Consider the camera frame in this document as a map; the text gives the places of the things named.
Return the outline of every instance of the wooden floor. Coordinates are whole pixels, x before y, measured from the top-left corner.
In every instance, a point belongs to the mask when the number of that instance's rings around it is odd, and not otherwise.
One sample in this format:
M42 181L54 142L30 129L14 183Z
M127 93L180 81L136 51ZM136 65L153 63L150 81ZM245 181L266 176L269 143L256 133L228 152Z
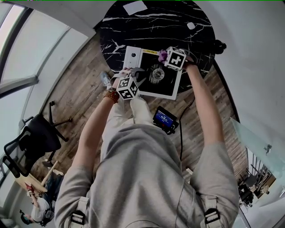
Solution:
M57 169L64 173L67 172L72 163L83 126L103 98L105 88L103 87L99 77L101 71L106 71L110 75L113 75L113 72L106 64L101 53L99 35L97 34L71 62L49 98L49 101L55 101L56 103L53 107L53 119L55 122L63 121L69 117L73 118L72 123L67 123L57 127L65 137L69 138L68 142L63 142L61 140L62 147L56 152L53 158L53 161L58 160L59 162ZM218 105L223 121L228 154L234 166L236 179L238 180L240 175L246 175L247 155L245 148L240 145L230 121L231 117L235 118L231 103L226 90L213 67L206 76L205 81ZM175 116L179 117L184 108L192 100L193 90L191 89L179 94L175 101L153 97L144 98L149 104L152 114L155 113L158 106L162 106ZM131 117L132 112L129 102L125 102L125 110L126 114ZM47 118L47 105L43 113ZM182 130L183 170L185 170L186 167L190 167L190 169L193 170L203 149L203 134L195 103L185 112L182 118ZM170 139L173 141L177 151L180 153L181 145L179 128L177 128L175 134L170 135ZM100 148L101 146L98 149L96 167L99 164ZM44 158L39 159L32 169L32 174L39 180L41 180L48 172L48 170L41 164L41 162L48 156L49 154ZM183 174L185 178L188 178L186 171L184 171Z

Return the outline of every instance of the yellow sticker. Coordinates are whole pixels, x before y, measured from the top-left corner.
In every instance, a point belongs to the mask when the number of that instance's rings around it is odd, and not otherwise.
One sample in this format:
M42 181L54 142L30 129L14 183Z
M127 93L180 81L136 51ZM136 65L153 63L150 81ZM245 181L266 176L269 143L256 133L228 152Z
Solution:
M156 52L156 51L151 51L151 50L147 50L147 49L143 49L142 51L146 52L146 53L154 54L154 55L158 54L158 52Z

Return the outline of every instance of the black buckle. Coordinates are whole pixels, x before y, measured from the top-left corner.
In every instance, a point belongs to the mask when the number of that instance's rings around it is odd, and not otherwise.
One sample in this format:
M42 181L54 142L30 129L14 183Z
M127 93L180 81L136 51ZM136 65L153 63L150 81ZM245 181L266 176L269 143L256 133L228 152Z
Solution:
M210 215L210 214L212 214L212 213L214 213L214 212L215 212L214 215L217 215L218 217L215 218L215 219L213 219L213 220L208 221L206 216L207 216L207 215ZM220 213L219 213L219 211L218 211L216 208L210 208L210 209L208 209L204 215L205 215L205 224L209 224L209 223L211 223L211 222L214 222L214 221L217 221L217 220L220 219Z
M74 211L71 214L71 221L80 225L84 225L84 221L85 221L85 214L82 211Z

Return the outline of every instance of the power cord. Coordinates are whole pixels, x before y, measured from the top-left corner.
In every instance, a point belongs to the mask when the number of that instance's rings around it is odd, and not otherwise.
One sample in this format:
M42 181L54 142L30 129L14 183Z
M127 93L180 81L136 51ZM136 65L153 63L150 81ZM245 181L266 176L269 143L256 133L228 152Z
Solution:
M186 111L187 108L191 107L191 105L193 104L193 102L195 101L195 96L193 97L190 105L188 105L183 113L181 114L180 118L179 118L179 127L180 127L180 142L181 142L181 152L180 152L180 161L182 161L182 152L183 152L183 137L182 137L182 126L181 126L181 118L183 117L184 115L184 112Z

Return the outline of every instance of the black marble tabletop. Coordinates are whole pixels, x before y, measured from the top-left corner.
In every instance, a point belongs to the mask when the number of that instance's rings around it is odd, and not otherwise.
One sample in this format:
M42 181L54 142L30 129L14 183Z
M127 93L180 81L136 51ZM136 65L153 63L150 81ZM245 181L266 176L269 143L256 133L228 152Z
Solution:
M144 1L147 9L133 15L128 15L123 8L128 3L115 2L100 27L101 50L114 73L123 67L127 46L154 51L173 46L191 51L191 47L215 39L210 20L192 1ZM187 26L191 22L193 29ZM197 50L190 55L205 77L215 55ZM183 73L178 92L189 88L191 82Z

